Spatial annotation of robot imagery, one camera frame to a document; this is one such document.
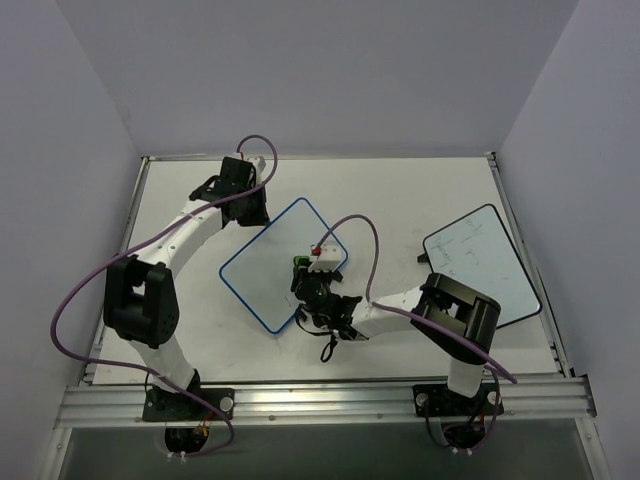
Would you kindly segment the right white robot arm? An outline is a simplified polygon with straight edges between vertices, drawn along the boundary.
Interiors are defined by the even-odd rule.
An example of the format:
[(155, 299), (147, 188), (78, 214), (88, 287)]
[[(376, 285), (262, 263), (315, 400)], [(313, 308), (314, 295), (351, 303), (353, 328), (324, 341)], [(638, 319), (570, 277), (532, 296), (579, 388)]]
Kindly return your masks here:
[(342, 275), (320, 270), (307, 256), (293, 261), (291, 292), (299, 306), (294, 318), (307, 320), (313, 336), (327, 336), (321, 354), (326, 363), (340, 341), (367, 341), (378, 335), (415, 329), (450, 357), (444, 400), (455, 412), (469, 411), (480, 400), (480, 384), (501, 314), (492, 298), (440, 273), (406, 292), (368, 300), (341, 296), (331, 284)]

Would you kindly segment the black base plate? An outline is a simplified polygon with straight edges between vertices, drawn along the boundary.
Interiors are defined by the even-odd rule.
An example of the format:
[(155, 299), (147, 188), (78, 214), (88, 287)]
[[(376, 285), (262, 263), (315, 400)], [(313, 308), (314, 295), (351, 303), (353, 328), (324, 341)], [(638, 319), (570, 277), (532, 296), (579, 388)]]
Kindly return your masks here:
[[(231, 388), (198, 388), (194, 394), (223, 412), (229, 419), (233, 417), (235, 391)], [(172, 393), (157, 386), (146, 392), (141, 416), (144, 422), (200, 421), (205, 418), (219, 421), (207, 407), (180, 393)]]
[(495, 411), (496, 386), (482, 384), (476, 395), (465, 397), (450, 391), (444, 383), (412, 386), (417, 416), (429, 418), (490, 416)]

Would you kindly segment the blue framed whiteboard with writing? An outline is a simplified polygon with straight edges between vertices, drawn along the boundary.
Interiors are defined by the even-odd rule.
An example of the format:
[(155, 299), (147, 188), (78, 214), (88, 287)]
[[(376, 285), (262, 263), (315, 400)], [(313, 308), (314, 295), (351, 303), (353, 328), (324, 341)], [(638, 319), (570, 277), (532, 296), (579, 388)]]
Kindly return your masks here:
[(290, 290), (294, 258), (310, 255), (328, 230), (312, 203), (299, 197), (220, 267), (222, 282), (268, 333), (279, 334), (297, 308)]

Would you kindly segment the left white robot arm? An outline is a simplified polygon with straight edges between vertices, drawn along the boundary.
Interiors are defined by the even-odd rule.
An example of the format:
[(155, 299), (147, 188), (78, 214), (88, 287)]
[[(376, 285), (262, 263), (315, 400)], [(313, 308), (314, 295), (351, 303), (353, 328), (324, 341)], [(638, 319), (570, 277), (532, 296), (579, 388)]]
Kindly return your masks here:
[(238, 198), (261, 183), (264, 158), (226, 156), (220, 171), (191, 192), (176, 226), (162, 238), (107, 268), (104, 324), (141, 357), (158, 376), (154, 385), (167, 391), (165, 405), (179, 419), (194, 417), (202, 405), (192, 387), (196, 371), (175, 336), (179, 305), (175, 279), (191, 257), (229, 223), (242, 227), (269, 223), (264, 188)]

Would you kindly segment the black framed whiteboard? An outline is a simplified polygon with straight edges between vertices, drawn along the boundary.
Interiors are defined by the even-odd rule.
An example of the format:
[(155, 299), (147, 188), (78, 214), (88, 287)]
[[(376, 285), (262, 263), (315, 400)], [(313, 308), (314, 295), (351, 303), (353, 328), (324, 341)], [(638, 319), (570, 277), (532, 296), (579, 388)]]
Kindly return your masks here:
[(433, 272), (501, 306), (499, 328), (541, 312), (533, 282), (494, 205), (485, 204), (427, 235), (422, 246)]

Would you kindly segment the aluminium mounting rail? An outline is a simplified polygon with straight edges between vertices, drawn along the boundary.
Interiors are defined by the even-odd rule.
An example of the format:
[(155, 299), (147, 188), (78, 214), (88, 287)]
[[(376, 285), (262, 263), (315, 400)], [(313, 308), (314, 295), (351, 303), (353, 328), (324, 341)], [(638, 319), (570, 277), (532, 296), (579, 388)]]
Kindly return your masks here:
[[(417, 423), (411, 381), (237, 384), (232, 423), (244, 426)], [(525, 376), (500, 383), (502, 420), (593, 418), (584, 378)], [(146, 427), (141, 386), (70, 387), (57, 428)]]

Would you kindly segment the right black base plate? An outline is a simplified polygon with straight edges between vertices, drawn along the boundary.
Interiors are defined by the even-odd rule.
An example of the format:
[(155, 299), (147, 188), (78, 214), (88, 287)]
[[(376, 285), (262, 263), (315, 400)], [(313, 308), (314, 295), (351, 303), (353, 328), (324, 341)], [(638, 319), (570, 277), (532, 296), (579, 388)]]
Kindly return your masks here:
[(496, 386), (482, 384), (476, 395), (465, 397), (450, 391), (444, 383), (412, 386), (417, 416), (429, 418), (490, 416), (495, 411)]

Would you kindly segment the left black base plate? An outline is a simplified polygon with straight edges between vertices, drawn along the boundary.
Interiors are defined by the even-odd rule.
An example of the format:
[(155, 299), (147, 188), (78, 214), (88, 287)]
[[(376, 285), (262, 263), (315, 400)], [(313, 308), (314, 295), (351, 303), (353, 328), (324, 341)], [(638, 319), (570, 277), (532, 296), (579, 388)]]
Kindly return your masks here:
[[(233, 417), (235, 391), (231, 388), (198, 388), (194, 394), (223, 412), (229, 419)], [(180, 393), (172, 393), (157, 386), (146, 392), (141, 416), (144, 422), (200, 421), (205, 418), (219, 421), (207, 407)]]

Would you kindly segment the green whiteboard eraser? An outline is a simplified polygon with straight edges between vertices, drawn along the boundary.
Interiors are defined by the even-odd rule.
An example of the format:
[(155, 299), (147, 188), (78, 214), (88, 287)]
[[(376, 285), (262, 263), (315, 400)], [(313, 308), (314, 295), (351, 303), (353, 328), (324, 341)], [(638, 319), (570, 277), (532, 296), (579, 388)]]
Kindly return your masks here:
[(309, 267), (311, 265), (311, 260), (308, 256), (295, 256), (293, 262), (295, 267)]

